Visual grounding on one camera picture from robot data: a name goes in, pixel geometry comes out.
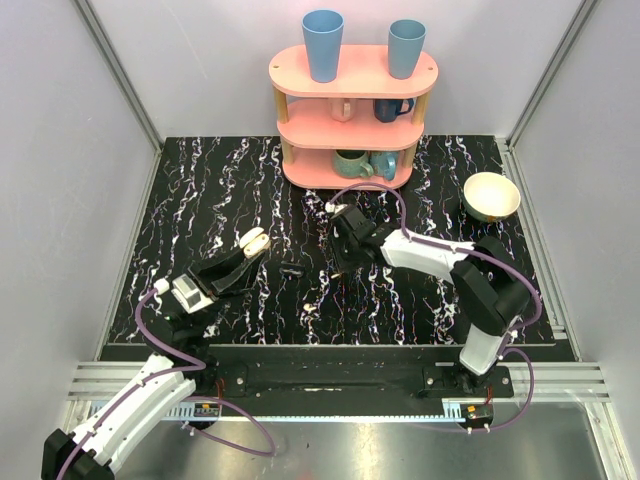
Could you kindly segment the white earbud charging case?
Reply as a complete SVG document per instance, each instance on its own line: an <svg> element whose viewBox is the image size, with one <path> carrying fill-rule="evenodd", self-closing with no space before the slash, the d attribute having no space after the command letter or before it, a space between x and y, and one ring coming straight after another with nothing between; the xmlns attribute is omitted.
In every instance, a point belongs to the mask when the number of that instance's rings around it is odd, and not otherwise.
<svg viewBox="0 0 640 480"><path fill-rule="evenodd" d="M262 227L254 227L239 240L239 248L247 259L253 258L269 249L271 239Z"/></svg>

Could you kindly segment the black earbud charging case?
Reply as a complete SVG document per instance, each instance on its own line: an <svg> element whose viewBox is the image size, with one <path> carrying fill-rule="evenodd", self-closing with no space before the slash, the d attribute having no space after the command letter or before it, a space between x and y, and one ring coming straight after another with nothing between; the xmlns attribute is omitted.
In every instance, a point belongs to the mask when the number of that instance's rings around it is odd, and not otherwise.
<svg viewBox="0 0 640 480"><path fill-rule="evenodd" d="M282 262L279 266L279 272L286 278L302 278L305 275L305 268L296 263Z"/></svg>

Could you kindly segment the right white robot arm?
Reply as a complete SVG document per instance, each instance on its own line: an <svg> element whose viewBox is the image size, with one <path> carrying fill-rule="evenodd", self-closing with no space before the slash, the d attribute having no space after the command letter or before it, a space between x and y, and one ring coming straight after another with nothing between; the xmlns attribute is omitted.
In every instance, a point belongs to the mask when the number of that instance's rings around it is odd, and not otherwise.
<svg viewBox="0 0 640 480"><path fill-rule="evenodd" d="M454 286L469 327L461 342L452 383L476 396L490 383L490 372L502 355L508 330L535 291L508 259L494 237L454 242L404 231L391 223L376 224L354 205L328 204L329 242L342 271L377 263L414 270Z"/></svg>

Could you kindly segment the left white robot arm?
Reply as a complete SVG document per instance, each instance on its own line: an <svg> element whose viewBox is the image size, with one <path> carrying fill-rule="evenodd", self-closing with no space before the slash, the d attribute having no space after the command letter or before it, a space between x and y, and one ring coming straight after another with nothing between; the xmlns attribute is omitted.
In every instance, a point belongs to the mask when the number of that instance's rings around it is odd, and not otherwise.
<svg viewBox="0 0 640 480"><path fill-rule="evenodd" d="M46 439L43 479L113 479L132 449L172 408L190 394L203 396L214 388L215 362L197 351L202 334L188 326L163 340L145 325L142 310L149 300L169 292L186 315L194 316L218 300L243 294L255 282L269 246L268 236L260 232L172 281L154 283L135 309L138 330L154 352L91 419L70 433L58 429Z"/></svg>

